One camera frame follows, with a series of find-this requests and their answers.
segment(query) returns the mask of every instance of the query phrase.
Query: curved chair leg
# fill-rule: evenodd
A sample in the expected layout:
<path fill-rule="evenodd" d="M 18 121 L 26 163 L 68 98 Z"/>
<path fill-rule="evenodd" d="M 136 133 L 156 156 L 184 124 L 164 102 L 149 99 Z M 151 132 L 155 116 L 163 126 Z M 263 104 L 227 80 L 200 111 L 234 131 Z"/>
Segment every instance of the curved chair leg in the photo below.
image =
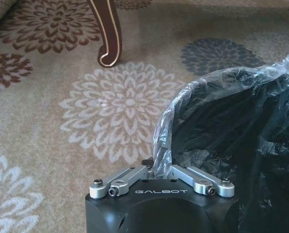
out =
<path fill-rule="evenodd" d="M 113 0 L 88 0 L 101 30 L 103 45 L 99 49 L 98 62 L 112 67 L 120 59 L 122 36 L 120 21 Z"/>

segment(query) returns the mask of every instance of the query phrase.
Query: carpet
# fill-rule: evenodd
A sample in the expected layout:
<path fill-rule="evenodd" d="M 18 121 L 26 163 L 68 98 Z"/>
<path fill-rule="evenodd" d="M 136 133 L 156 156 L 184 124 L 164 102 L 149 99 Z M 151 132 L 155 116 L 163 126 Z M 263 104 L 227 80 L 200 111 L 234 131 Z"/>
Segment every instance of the carpet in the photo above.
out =
<path fill-rule="evenodd" d="M 0 233 L 85 232 L 89 185 L 152 155 L 186 83 L 289 53 L 289 0 L 115 2 L 114 68 L 85 0 L 20 0 L 0 21 Z"/>

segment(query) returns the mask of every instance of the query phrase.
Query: screw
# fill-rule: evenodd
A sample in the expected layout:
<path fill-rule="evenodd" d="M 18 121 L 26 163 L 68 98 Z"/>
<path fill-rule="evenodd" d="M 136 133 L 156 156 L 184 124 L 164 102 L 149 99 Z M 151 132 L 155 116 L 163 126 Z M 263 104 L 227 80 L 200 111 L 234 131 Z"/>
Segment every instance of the screw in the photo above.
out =
<path fill-rule="evenodd" d="M 215 187 L 212 187 L 212 186 L 207 186 L 206 191 L 209 196 L 213 196 L 216 194 L 216 189 Z"/>
<path fill-rule="evenodd" d="M 223 180 L 221 180 L 221 184 L 223 186 L 229 186 L 231 184 L 231 181 L 228 178 L 224 178 Z"/>
<path fill-rule="evenodd" d="M 93 183 L 93 188 L 99 188 L 103 185 L 102 179 L 96 179 Z"/>
<path fill-rule="evenodd" d="M 114 198 L 116 195 L 117 195 L 117 193 L 118 193 L 119 191 L 117 190 L 117 188 L 109 188 L 109 190 L 108 190 L 108 194 L 110 195 L 110 197 L 112 197 L 112 198 Z"/>

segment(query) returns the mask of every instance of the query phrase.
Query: clear plastic wrap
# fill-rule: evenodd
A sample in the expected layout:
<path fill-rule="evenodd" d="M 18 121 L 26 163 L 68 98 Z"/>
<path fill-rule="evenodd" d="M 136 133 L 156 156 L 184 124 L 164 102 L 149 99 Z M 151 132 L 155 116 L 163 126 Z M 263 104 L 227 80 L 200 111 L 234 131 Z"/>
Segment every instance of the clear plastic wrap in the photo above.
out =
<path fill-rule="evenodd" d="M 171 164 L 229 178 L 241 233 L 289 231 L 289 55 L 218 70 L 183 88 L 154 132 L 155 177 Z"/>

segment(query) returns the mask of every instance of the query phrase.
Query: bolt head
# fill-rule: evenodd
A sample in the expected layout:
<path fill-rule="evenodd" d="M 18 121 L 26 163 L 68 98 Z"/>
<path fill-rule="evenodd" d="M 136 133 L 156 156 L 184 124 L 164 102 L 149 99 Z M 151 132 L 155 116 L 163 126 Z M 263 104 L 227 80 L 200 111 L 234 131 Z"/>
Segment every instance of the bolt head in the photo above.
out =
<path fill-rule="evenodd" d="M 206 191 L 207 191 L 207 194 L 208 194 L 209 196 L 213 196 L 213 195 L 216 194 L 216 189 L 215 189 L 215 187 L 207 186 Z"/>
<path fill-rule="evenodd" d="M 221 180 L 221 184 L 224 186 L 229 186 L 231 184 L 231 181 L 228 178 L 224 178 Z"/>
<path fill-rule="evenodd" d="M 102 179 L 96 179 L 93 182 L 93 188 L 99 188 L 103 185 Z"/>

